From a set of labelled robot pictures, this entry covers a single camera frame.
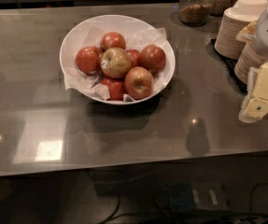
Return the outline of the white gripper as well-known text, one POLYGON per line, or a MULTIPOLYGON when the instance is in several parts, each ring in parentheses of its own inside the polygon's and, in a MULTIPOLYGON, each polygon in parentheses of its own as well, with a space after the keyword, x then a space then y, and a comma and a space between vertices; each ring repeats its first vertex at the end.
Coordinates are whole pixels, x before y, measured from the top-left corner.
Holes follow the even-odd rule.
MULTIPOLYGON (((240 42, 254 41, 254 50, 268 58, 268 7, 261 13, 258 21, 252 21, 235 37, 240 42)), ((251 67, 247 77, 247 96, 245 97, 239 119, 244 123, 254 123, 268 114, 268 63, 259 68, 251 67)))

